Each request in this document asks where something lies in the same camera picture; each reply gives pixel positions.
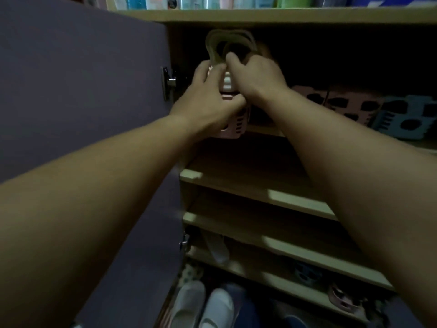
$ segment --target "white shoe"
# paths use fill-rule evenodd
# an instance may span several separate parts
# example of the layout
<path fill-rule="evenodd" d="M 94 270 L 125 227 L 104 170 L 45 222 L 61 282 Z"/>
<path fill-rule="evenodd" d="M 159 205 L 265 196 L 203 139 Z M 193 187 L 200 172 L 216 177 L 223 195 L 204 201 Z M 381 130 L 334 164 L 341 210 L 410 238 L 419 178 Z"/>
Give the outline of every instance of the white shoe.
<path fill-rule="evenodd" d="M 171 314 L 170 328 L 194 328 L 197 326 L 203 304 L 205 286 L 200 281 L 189 281 L 179 291 Z"/>
<path fill-rule="evenodd" d="M 234 303 L 223 289 L 215 289 L 209 296 L 199 328 L 231 328 Z"/>

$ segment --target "metal hinge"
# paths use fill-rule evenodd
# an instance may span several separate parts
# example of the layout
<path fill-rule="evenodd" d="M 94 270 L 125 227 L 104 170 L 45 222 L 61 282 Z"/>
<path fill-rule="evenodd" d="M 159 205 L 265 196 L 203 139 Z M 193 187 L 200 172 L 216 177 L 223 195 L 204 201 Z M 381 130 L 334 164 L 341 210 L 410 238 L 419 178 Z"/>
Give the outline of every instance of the metal hinge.
<path fill-rule="evenodd" d="M 170 92 L 176 88 L 176 77 L 170 76 L 167 67 L 161 67 L 161 83 L 163 86 L 164 101 L 170 99 Z"/>
<path fill-rule="evenodd" d="M 190 250 L 190 235 L 188 233 L 183 232 L 182 241 L 179 243 L 179 250 L 183 251 L 183 253 L 187 253 Z"/>

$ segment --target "right arm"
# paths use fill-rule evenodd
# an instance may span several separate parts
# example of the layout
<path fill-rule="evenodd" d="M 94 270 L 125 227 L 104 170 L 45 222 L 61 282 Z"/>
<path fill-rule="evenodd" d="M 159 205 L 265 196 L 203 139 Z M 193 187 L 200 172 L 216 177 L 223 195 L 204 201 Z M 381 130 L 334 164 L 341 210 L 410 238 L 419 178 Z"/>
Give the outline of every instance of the right arm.
<path fill-rule="evenodd" d="M 254 55 L 243 65 L 229 53 L 226 62 L 353 239 L 418 318 L 437 326 L 437 159 L 309 101 L 272 60 Z"/>

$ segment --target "shelf board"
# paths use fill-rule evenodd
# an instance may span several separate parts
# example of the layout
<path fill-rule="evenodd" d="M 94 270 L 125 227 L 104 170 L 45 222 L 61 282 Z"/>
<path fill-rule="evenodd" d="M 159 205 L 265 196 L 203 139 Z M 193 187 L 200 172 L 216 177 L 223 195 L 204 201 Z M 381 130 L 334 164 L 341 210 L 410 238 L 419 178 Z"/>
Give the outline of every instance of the shelf board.
<path fill-rule="evenodd" d="M 287 23 L 437 24 L 437 8 L 435 7 L 127 10 L 117 12 L 143 21 L 197 23 L 206 24 L 207 26 L 221 25 L 228 27 Z"/>
<path fill-rule="evenodd" d="M 214 190 L 183 216 L 188 225 L 393 290 L 338 223 Z"/>
<path fill-rule="evenodd" d="M 208 139 L 180 180 L 337 220 L 285 138 Z"/>
<path fill-rule="evenodd" d="M 230 258 L 229 261 L 223 265 L 215 261 L 201 238 L 193 241 L 187 256 L 232 274 L 272 287 L 323 308 L 327 308 L 349 318 L 364 323 L 367 322 L 363 311 L 351 314 L 331 304 L 324 287 L 319 286 L 313 288 L 301 284 L 292 273 L 292 267 L 287 266 L 284 261 L 281 261 L 280 257 L 229 239 L 226 239 L 226 245 L 229 249 Z"/>
<path fill-rule="evenodd" d="M 284 134 L 279 130 L 274 124 L 269 125 L 255 125 L 255 124 L 249 124 L 247 126 L 248 132 L 255 132 L 255 133 L 261 133 L 263 135 L 271 135 L 271 136 L 278 136 L 278 137 L 285 137 Z M 417 148 L 418 150 L 421 150 L 423 152 L 427 152 L 429 154 L 437 155 L 437 142 L 432 140 L 420 140 L 420 141 L 404 141 L 407 144 L 410 144 Z"/>

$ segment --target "cabinet door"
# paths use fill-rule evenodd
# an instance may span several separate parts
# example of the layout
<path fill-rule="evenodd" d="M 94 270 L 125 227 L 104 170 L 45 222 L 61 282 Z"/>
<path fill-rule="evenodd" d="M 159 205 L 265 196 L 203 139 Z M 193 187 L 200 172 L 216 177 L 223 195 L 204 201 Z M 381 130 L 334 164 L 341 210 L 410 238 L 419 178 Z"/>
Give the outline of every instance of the cabinet door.
<path fill-rule="evenodd" d="M 0 0 L 0 27 L 0 182 L 170 110 L 161 24 L 66 0 Z M 86 328 L 151 327 L 178 272 L 181 238 L 174 169 L 78 319 Z"/>

